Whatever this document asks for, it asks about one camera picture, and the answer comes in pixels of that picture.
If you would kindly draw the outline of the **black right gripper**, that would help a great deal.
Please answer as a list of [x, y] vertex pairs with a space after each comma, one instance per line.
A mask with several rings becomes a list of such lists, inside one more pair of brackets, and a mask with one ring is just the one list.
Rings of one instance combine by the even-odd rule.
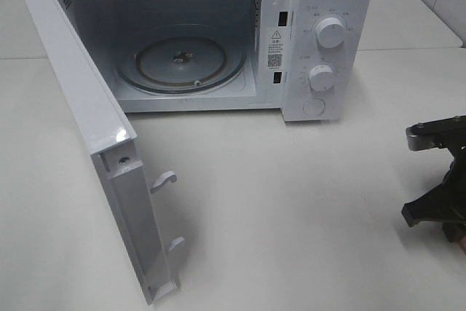
[[454, 159], [443, 183], [406, 203], [401, 214], [409, 227], [423, 221], [442, 223], [447, 240], [458, 243], [465, 238], [465, 147], [448, 150]]

